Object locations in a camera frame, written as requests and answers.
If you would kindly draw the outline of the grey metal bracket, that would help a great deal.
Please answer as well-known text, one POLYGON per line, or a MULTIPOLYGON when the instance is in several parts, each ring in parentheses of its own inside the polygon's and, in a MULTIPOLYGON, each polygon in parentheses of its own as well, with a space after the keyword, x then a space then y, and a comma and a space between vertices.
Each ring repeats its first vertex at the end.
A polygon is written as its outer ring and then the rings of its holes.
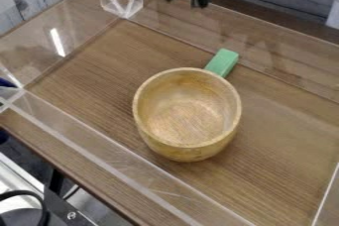
POLYGON ((93 221, 48 189, 44 190, 44 202, 48 208, 46 226, 97 226, 93 221))

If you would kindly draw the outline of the blue object at edge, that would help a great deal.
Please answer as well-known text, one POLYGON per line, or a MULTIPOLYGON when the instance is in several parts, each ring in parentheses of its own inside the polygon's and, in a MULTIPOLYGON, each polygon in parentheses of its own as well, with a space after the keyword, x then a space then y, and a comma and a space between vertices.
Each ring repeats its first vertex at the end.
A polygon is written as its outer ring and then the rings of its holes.
POLYGON ((8 81, 6 79, 4 79, 1 77, 0 77, 0 86, 16 88, 16 85, 10 81, 8 81))

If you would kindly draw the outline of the brown wooden bowl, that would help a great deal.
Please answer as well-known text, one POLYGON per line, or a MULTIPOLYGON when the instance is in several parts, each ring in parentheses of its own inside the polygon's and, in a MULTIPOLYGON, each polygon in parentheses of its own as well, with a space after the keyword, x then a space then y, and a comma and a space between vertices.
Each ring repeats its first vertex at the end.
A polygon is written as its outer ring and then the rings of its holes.
POLYGON ((180 67, 141 83, 132 99, 132 117, 152 152, 174 162, 197 162, 214 156, 234 139, 242 102, 222 75, 180 67))

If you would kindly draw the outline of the black table leg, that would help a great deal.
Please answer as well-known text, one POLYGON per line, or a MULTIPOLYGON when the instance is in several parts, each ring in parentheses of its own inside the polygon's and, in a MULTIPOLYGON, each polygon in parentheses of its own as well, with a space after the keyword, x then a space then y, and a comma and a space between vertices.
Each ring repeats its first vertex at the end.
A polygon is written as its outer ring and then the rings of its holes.
POLYGON ((65 180, 64 175, 54 169, 52 171, 52 176, 49 181, 49 191, 52 191, 56 195, 61 194, 64 180, 65 180))

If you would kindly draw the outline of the green rectangular block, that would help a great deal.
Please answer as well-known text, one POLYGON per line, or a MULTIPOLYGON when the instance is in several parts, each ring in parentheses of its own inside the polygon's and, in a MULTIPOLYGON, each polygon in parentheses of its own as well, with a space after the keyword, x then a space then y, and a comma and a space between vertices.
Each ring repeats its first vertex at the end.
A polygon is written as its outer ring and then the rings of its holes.
POLYGON ((226 77, 238 62, 238 54, 226 49, 218 49, 214 56, 206 63, 204 70, 220 77, 226 77))

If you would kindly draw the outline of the clear acrylic enclosure wall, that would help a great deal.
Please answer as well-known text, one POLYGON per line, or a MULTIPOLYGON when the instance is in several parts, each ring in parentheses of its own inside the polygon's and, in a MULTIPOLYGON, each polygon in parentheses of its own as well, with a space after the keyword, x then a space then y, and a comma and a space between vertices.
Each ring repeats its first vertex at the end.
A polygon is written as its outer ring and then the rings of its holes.
POLYGON ((0 37, 0 128, 142 226, 339 226, 339 42, 188 0, 64 0, 0 37), (218 49, 237 135, 197 163, 144 144, 142 81, 218 49))

